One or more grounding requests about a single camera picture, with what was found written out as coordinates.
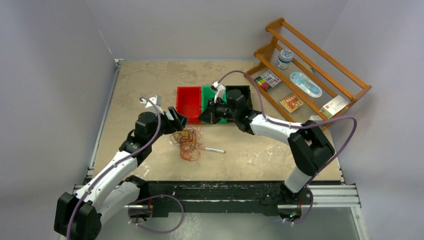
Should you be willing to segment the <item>red plastic bin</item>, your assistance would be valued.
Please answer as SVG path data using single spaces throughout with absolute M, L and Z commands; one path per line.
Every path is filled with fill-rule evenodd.
M 200 124 L 202 113 L 202 88 L 200 86 L 179 86 L 176 90 L 176 111 L 188 117 L 188 124 Z

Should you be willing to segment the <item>green plastic bin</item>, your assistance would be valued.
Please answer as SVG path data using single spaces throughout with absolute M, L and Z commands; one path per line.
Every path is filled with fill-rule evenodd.
M 209 85 L 201 86 L 201 112 L 203 113 L 208 105 L 209 99 L 215 97 L 215 93 L 210 89 Z

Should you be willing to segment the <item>black plastic bin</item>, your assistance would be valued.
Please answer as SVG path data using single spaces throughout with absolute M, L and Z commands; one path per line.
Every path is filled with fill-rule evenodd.
M 244 95 L 247 105 L 250 109 L 253 109 L 253 103 L 252 103 L 252 97 L 251 97 L 251 90 L 248 85 L 227 85 L 226 91 L 230 90 L 240 90 L 240 92 Z

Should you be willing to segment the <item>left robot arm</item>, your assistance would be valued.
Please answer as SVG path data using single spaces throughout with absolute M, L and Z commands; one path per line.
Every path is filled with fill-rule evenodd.
M 94 240 L 103 224 L 124 205 L 146 203 L 148 189 L 123 178 L 148 157 L 160 136 L 182 131 L 188 120 L 174 107 L 165 112 L 154 107 L 141 113 L 106 167 L 75 193 L 65 192 L 59 197 L 54 231 L 68 240 Z

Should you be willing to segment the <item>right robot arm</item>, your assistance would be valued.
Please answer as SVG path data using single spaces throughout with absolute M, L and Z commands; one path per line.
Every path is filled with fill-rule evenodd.
M 300 198 L 300 190 L 335 155 L 335 149 L 315 122 L 291 123 L 254 110 L 238 89 L 226 93 L 226 101 L 210 98 L 198 120 L 211 125 L 222 119 L 235 123 L 237 128 L 251 135 L 271 138 L 289 146 L 295 167 L 284 180 L 280 196 L 288 204 Z

